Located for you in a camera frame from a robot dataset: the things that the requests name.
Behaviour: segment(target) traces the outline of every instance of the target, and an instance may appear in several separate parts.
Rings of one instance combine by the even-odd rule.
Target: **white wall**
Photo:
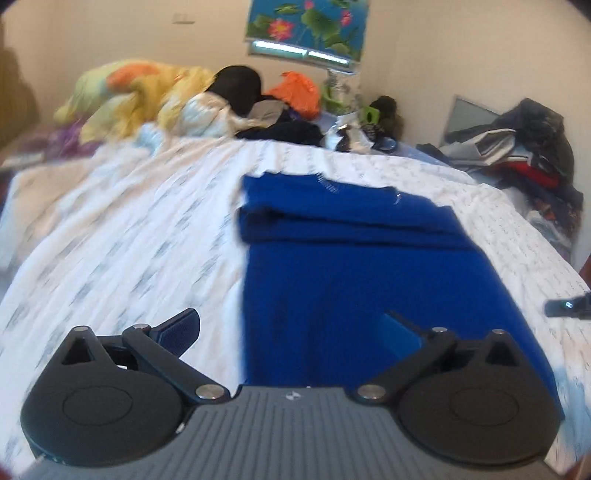
[[[533,98],[565,117],[574,184],[591,209],[591,21],[566,0],[404,2],[388,93],[406,142],[439,144],[461,95],[504,112]],[[574,266],[591,252],[591,212]]]
[[[144,58],[179,65],[201,65],[213,71],[231,64],[248,64],[262,74],[264,86],[280,81],[287,70],[298,70],[316,82],[324,69],[247,55],[244,42],[251,0],[55,0],[59,6],[60,32],[57,65],[59,102],[72,91],[85,70],[120,59]],[[370,24],[369,50],[392,18],[390,0],[375,0]],[[174,25],[174,12],[196,15],[192,25]],[[368,54],[366,92],[377,92],[389,65]]]
[[[21,76],[33,89],[45,120],[56,101],[56,5],[57,0],[18,0],[2,16],[5,48],[16,54]]]

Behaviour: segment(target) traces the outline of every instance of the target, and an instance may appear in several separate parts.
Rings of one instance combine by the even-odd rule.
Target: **gray ribbed plate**
[[[42,460],[25,480],[558,480],[543,462],[504,471],[449,465],[414,446],[382,407],[340,388],[243,387],[231,402],[198,407],[167,446],[109,468]]]

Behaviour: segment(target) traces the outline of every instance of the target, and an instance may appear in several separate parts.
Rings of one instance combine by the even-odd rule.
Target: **bed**
[[[274,141],[177,138],[158,154],[132,142],[14,178],[0,220],[0,269],[16,271],[0,303],[0,463],[33,456],[18,416],[64,335],[114,335],[187,307],[202,333],[182,359],[235,391],[243,380],[241,292],[246,247],[235,212],[241,177],[282,171],[393,185],[450,205],[484,250],[553,367],[566,414],[547,462],[559,472],[591,449],[591,325],[548,319],[547,299],[586,286],[493,187],[404,157],[332,153]]]

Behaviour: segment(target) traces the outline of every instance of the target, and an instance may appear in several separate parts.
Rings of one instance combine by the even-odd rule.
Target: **orange bag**
[[[298,72],[283,72],[285,80],[266,95],[283,100],[306,120],[312,120],[320,113],[320,91],[306,75]]]

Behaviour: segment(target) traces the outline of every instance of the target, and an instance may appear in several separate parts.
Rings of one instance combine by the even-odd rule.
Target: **folded blue fabric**
[[[557,398],[552,370],[486,255],[450,207],[322,176],[244,177],[247,382],[354,388],[394,364],[383,314],[463,339],[511,333]]]

